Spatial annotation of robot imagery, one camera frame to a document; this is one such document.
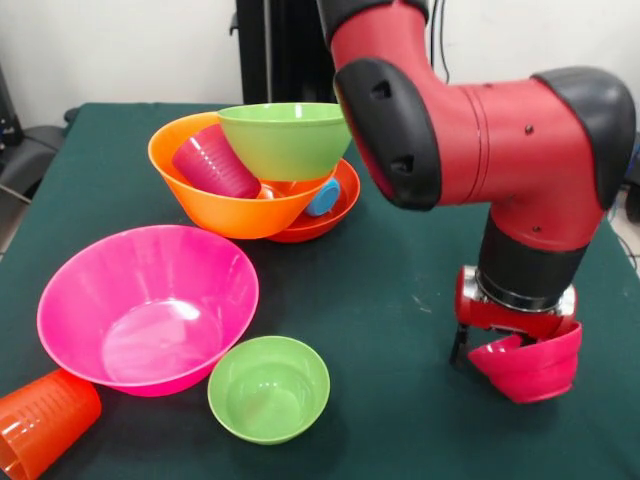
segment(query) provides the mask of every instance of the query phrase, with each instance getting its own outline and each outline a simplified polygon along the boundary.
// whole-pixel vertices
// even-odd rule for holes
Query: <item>plastic bowl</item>
[[[209,379],[209,405],[231,433],[262,445],[283,443],[307,430],[329,399],[320,356],[287,337],[259,337],[232,348]]]
[[[308,182],[261,180],[258,199],[232,198],[192,187],[178,172],[172,158],[191,136],[218,123],[214,112],[175,120],[158,130],[149,142],[149,158],[189,218],[199,227],[236,239],[257,239],[281,232],[302,213],[335,168]]]
[[[258,178],[307,181],[325,177],[351,142],[338,104],[242,105],[218,114],[231,147]]]
[[[502,338],[471,351],[469,360],[513,402],[539,402],[571,389],[581,343],[575,322],[567,333],[526,347],[519,335]]]
[[[232,242],[194,227],[142,227],[67,261],[38,305],[38,335],[70,373],[156,397],[210,372],[249,326],[258,278]]]
[[[291,226],[269,240],[279,243],[300,243],[321,237],[340,223],[355,206],[360,196],[360,179],[346,160],[341,160],[335,178],[340,183],[340,197],[329,213],[321,217],[300,215]]]

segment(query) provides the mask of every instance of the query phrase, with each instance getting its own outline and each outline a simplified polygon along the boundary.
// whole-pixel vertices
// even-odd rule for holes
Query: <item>pink plastic cup held by gripper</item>
[[[582,325],[574,322],[566,333],[522,347],[511,335],[479,347],[469,360],[515,403],[533,403],[568,392],[578,370]]]

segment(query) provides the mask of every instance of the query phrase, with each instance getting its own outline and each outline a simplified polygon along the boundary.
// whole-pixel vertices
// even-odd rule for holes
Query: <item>small green bowl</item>
[[[328,175],[351,142],[340,105],[268,103],[218,112],[227,140],[258,178],[296,182]]]
[[[307,430],[329,400],[329,372],[309,346],[287,337],[258,337],[222,357],[209,378],[209,406],[231,433],[261,445]]]

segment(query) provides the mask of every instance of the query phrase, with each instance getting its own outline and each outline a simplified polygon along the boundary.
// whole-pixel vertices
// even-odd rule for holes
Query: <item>table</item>
[[[0,263],[0,396],[55,367],[35,314],[47,280],[70,256],[121,230],[189,224],[146,146],[168,121],[213,109],[81,109]],[[575,388],[513,405],[484,377],[447,363],[455,277],[476,261],[486,206],[398,210],[353,147],[347,158],[362,196],[336,230],[300,245],[238,242],[262,289],[245,338],[289,335],[324,357],[332,392],[318,422],[290,443],[260,447],[216,422],[206,382],[156,399],[100,388],[103,417],[46,478],[640,477],[640,284],[610,227],[602,225],[576,278],[584,345]]]

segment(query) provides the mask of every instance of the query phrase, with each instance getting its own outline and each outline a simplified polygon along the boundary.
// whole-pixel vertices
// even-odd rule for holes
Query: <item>bowl rim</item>
[[[298,344],[298,345],[302,346],[305,350],[307,350],[310,353],[311,357],[316,359],[319,362],[319,364],[321,365],[323,377],[326,380],[327,388],[326,388],[326,391],[324,392],[323,397],[321,398],[320,408],[318,408],[317,411],[314,412],[314,414],[309,418],[308,421],[304,422],[300,427],[298,427],[294,431],[291,431],[290,433],[288,433],[286,435],[281,435],[281,436],[278,436],[278,437],[268,437],[268,438],[259,438],[259,437],[254,437],[254,436],[251,436],[251,435],[245,435],[245,434],[239,432],[238,430],[234,429],[231,425],[227,425],[227,423],[224,422],[219,417],[218,412],[216,411],[216,406],[213,404],[213,401],[212,401],[212,398],[211,398],[211,396],[212,396],[211,392],[215,388],[215,375],[216,375],[216,372],[219,371],[218,368],[221,365],[224,366],[224,362],[228,358],[228,354],[231,353],[232,350],[237,350],[239,348],[243,348],[247,344],[257,343],[257,342],[261,342],[261,341],[264,341],[264,340],[273,340],[273,339],[277,339],[277,340],[285,341],[285,342],[289,342],[289,343],[295,343],[295,344]],[[232,435],[235,435],[236,437],[238,437],[238,438],[240,438],[242,440],[245,440],[247,442],[257,443],[257,444],[277,444],[277,443],[282,443],[282,442],[285,442],[287,440],[291,440],[292,438],[295,438],[298,435],[301,435],[303,432],[308,430],[314,423],[316,423],[318,418],[320,418],[320,415],[322,415],[322,412],[324,412],[324,410],[327,407],[327,404],[329,403],[330,394],[331,394],[331,376],[329,375],[329,369],[327,368],[327,364],[322,359],[320,354],[315,349],[313,349],[311,346],[306,344],[305,342],[302,342],[301,340],[298,340],[296,338],[287,337],[287,336],[284,336],[284,335],[264,335],[264,336],[260,336],[260,337],[250,338],[250,339],[248,339],[248,340],[246,340],[244,342],[241,342],[241,343],[238,343],[237,345],[234,345],[232,348],[229,349],[229,351],[224,355],[224,357],[222,357],[220,359],[220,362],[218,362],[216,367],[211,372],[211,375],[209,375],[209,381],[207,382],[207,402],[209,403],[209,408],[211,409],[211,412],[213,413],[213,415],[216,418],[216,420],[218,420],[220,425],[222,425]]]
[[[339,115],[335,117],[328,118],[300,118],[294,120],[278,120],[278,119],[254,119],[254,118],[237,118],[237,117],[229,117],[226,114],[229,112],[237,111],[237,110],[245,110],[245,109],[258,109],[260,107],[269,107],[272,105],[278,106],[336,106],[337,112]],[[331,102],[265,102],[265,103],[252,103],[252,104],[241,104],[241,105],[233,105],[230,107],[225,107],[218,110],[218,116],[220,117],[220,123],[233,123],[236,125],[264,125],[264,126],[309,126],[313,124],[313,126],[317,125],[334,125],[334,124],[346,124],[346,119],[344,116],[344,112],[342,111],[342,107],[339,103],[331,103]]]
[[[152,149],[152,145],[157,141],[157,139],[160,137],[160,135],[162,135],[164,132],[166,132],[174,124],[183,122],[186,119],[191,118],[191,117],[205,117],[205,116],[209,116],[209,115],[211,115],[211,118],[213,120],[213,123],[211,125],[209,125],[209,126],[213,126],[213,125],[216,125],[216,124],[220,123],[219,115],[218,115],[217,112],[200,112],[200,113],[195,113],[195,114],[192,114],[192,115],[186,115],[186,116],[177,118],[175,120],[172,120],[169,123],[164,124],[158,130],[156,130],[156,132],[149,139],[149,143],[147,144],[147,157],[149,158],[149,161],[151,162],[153,167],[162,176],[162,178],[164,178],[166,181],[168,181],[170,183],[179,185],[181,188],[183,188],[185,190],[188,190],[188,191],[190,191],[192,193],[197,193],[197,194],[203,195],[205,197],[217,198],[217,199],[221,199],[221,200],[230,200],[230,201],[233,201],[233,202],[242,202],[242,203],[256,203],[256,204],[258,204],[258,203],[265,203],[265,202],[269,202],[269,203],[272,203],[272,202],[285,202],[285,201],[287,201],[289,199],[292,199],[292,198],[302,198],[304,196],[309,195],[310,193],[314,193],[316,191],[319,191],[320,188],[322,188],[325,185],[325,183],[327,183],[335,175],[336,170],[338,168],[338,164],[340,163],[340,160],[342,160],[342,158],[340,158],[340,160],[338,160],[336,162],[336,164],[333,166],[333,168],[324,177],[318,177],[318,178],[311,179],[311,180],[300,180],[300,182],[302,183],[302,182],[313,182],[314,180],[323,179],[324,181],[322,183],[312,187],[309,190],[305,190],[304,192],[300,192],[300,193],[297,193],[295,195],[288,195],[286,197],[272,198],[272,199],[237,198],[237,197],[227,197],[225,195],[218,195],[218,194],[215,194],[215,193],[205,192],[204,190],[199,190],[199,189],[197,189],[197,188],[195,188],[195,187],[193,187],[193,186],[191,186],[191,185],[189,185],[187,183],[182,182],[181,180],[178,180],[173,175],[169,175],[169,173],[166,172],[165,169],[163,169],[162,167],[160,167],[160,165],[158,165],[158,163],[154,159],[154,155],[152,155],[152,153],[151,153],[151,149]],[[268,181],[268,180],[259,178],[258,181],[262,184],[263,181]]]
[[[218,353],[216,353],[213,357],[211,357],[210,359],[202,362],[197,367],[194,367],[191,370],[188,370],[186,372],[180,373],[178,375],[173,375],[171,377],[166,377],[166,378],[162,378],[162,379],[158,379],[158,380],[154,380],[154,381],[149,381],[149,382],[115,382],[115,381],[106,381],[104,379],[101,380],[101,379],[98,379],[98,378],[94,378],[91,375],[86,375],[84,373],[80,373],[77,369],[71,368],[69,365],[67,365],[66,362],[63,362],[52,351],[51,346],[49,345],[49,342],[47,341],[47,338],[44,335],[44,332],[42,330],[42,328],[43,328],[42,327],[42,323],[43,323],[43,320],[42,320],[42,308],[44,306],[44,302],[46,301],[47,296],[49,295],[49,291],[51,290],[53,284],[55,283],[56,278],[58,278],[59,275],[62,275],[63,271],[65,271],[68,268],[70,268],[70,266],[73,263],[77,262],[80,258],[84,257],[85,255],[88,255],[89,253],[93,252],[96,249],[102,248],[102,246],[105,243],[108,243],[113,238],[122,237],[122,236],[126,236],[126,235],[131,235],[131,234],[136,234],[136,233],[139,233],[139,232],[142,232],[142,231],[147,231],[147,230],[171,230],[171,231],[191,230],[193,232],[197,232],[198,235],[218,237],[218,239],[221,240],[222,243],[227,243],[230,246],[232,246],[233,249],[236,250],[239,255],[243,256],[247,260],[248,265],[249,265],[249,271],[250,271],[251,277],[252,277],[252,281],[253,281],[254,285],[256,286],[255,298],[253,299],[253,306],[251,308],[250,315],[248,316],[248,320],[245,322],[245,325],[240,328],[238,334],[227,345],[224,345],[220,349],[220,351]],[[201,228],[192,227],[190,225],[174,225],[174,224],[146,225],[146,226],[131,228],[131,229],[128,229],[128,230],[123,230],[121,232],[116,232],[114,234],[111,234],[111,235],[108,235],[106,237],[103,237],[100,240],[97,240],[96,242],[91,243],[90,245],[84,247],[80,251],[76,252],[73,256],[68,258],[62,264],[62,266],[60,266],[58,268],[58,270],[56,270],[56,272],[51,276],[51,278],[47,282],[47,285],[45,286],[44,290],[42,291],[42,294],[40,295],[40,300],[38,301],[38,307],[37,307],[37,312],[36,312],[36,328],[37,328],[38,338],[40,340],[40,344],[42,345],[44,350],[47,352],[49,357],[57,365],[59,365],[61,368],[63,368],[64,370],[68,371],[69,373],[75,375],[78,378],[82,378],[84,380],[87,380],[87,381],[89,381],[91,383],[95,383],[97,385],[103,385],[105,387],[111,387],[111,388],[116,388],[116,389],[155,387],[155,386],[158,386],[158,385],[163,385],[163,384],[166,384],[166,383],[170,383],[170,382],[173,382],[173,381],[176,381],[176,380],[180,380],[180,379],[189,377],[190,375],[195,374],[198,371],[201,371],[201,370],[203,370],[205,368],[208,368],[211,365],[215,365],[215,363],[217,361],[219,361],[220,358],[222,358],[227,353],[227,351],[230,350],[238,342],[238,340],[240,340],[240,338],[242,338],[242,335],[244,335],[246,330],[249,328],[249,326],[251,325],[251,322],[253,321],[253,319],[255,317],[256,311],[258,309],[259,299],[260,299],[260,281],[259,281],[259,278],[258,278],[258,273],[256,271],[255,265],[253,265],[253,262],[251,261],[249,256],[240,247],[238,247],[234,242],[232,242],[228,238],[225,238],[222,235],[218,235],[218,234],[213,233],[213,232],[209,232],[207,230],[203,230]]]

